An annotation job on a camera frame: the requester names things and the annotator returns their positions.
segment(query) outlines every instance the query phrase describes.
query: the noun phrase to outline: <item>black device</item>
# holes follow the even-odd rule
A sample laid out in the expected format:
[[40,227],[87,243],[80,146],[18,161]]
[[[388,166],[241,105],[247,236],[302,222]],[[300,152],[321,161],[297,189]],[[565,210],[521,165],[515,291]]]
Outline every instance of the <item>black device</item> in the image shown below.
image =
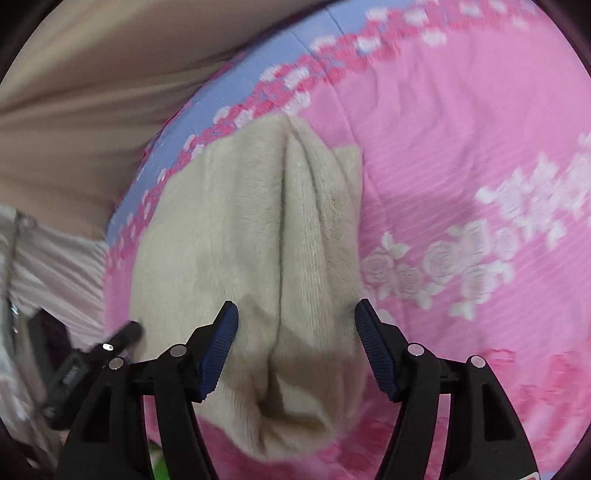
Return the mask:
[[[376,480],[423,480],[440,394],[452,397],[441,480],[539,480],[517,414],[483,358],[438,358],[381,323],[367,300],[355,322],[380,389],[402,404]],[[153,480],[145,395],[155,397],[170,479],[217,480],[191,402],[215,389],[237,328],[238,309],[228,301],[185,345],[148,362],[111,360],[72,425],[56,480]]]
[[128,322],[88,353],[72,348],[65,325],[45,310],[29,321],[28,331],[47,389],[41,414],[52,429],[66,430],[72,426],[102,368],[139,341],[143,328],[137,322]]

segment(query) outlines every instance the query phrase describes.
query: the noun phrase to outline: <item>pink floral border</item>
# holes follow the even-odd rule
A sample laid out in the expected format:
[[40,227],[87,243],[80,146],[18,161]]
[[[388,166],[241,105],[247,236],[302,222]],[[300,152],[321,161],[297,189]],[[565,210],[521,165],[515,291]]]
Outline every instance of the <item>pink floral border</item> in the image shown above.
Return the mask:
[[[402,40],[422,37],[427,44],[435,46],[444,43],[444,31],[471,28],[526,30],[530,23],[545,18],[529,0],[488,0],[478,4],[457,0],[418,0],[417,5],[407,9],[370,9],[367,17],[365,26],[357,34],[320,37],[311,46],[310,53],[300,56],[294,63],[266,69],[244,102],[228,107],[224,115],[214,119],[211,127],[200,135],[188,138],[175,165],[163,170],[157,184],[146,190],[136,213],[129,216],[118,241],[109,248],[106,254],[107,274],[117,270],[121,261],[133,253],[139,237],[150,224],[168,179],[211,142],[227,137],[247,122],[270,112],[282,109],[289,115],[296,114],[309,106],[310,92],[317,84],[336,85],[350,73],[365,72],[374,62],[396,59],[400,55]],[[214,78],[231,68],[231,64],[223,67]],[[296,79],[294,82],[289,81],[292,77]],[[191,102],[188,102],[169,119],[160,134],[190,106]],[[146,148],[144,161],[149,158],[153,146],[154,141]]]

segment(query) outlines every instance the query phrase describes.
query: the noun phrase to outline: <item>pink blanket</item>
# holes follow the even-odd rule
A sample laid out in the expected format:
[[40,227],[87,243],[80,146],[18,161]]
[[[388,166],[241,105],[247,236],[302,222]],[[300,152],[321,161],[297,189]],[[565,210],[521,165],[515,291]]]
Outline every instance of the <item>pink blanket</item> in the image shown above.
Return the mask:
[[[361,275],[382,321],[438,356],[487,358],[540,471],[556,471],[591,420],[589,75],[529,2],[421,0],[367,17],[358,34],[319,37],[311,54],[261,72],[218,130],[283,109],[330,147],[363,148]],[[187,139],[110,250],[111,329],[127,319],[138,240],[161,189],[213,138]],[[448,408],[442,399],[432,480]],[[272,466],[202,428],[222,479],[371,479],[396,415],[369,379],[354,431]]]

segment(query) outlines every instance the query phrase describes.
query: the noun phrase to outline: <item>blue gripper pad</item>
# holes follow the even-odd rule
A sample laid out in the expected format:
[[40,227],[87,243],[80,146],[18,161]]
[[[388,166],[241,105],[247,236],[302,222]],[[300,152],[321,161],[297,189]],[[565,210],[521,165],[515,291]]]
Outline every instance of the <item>blue gripper pad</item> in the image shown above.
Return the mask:
[[205,328],[213,329],[213,333],[198,367],[200,378],[199,394],[204,399],[215,390],[230,347],[236,337],[238,331],[238,307],[231,301],[227,301],[217,314],[213,324]]
[[361,338],[365,355],[379,389],[393,401],[400,392],[396,384],[396,363],[380,332],[381,325],[369,300],[363,299],[355,306],[355,328]]

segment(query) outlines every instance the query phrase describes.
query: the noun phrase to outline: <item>folded towel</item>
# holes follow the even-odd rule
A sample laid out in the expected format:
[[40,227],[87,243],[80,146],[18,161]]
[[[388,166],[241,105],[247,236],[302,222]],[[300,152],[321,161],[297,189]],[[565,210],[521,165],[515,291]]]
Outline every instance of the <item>folded towel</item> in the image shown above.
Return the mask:
[[258,459],[314,451],[355,421],[366,365],[353,319],[360,184],[357,147],[330,151],[304,120],[266,116],[174,176],[141,240],[136,359],[236,303],[217,389],[195,408]]

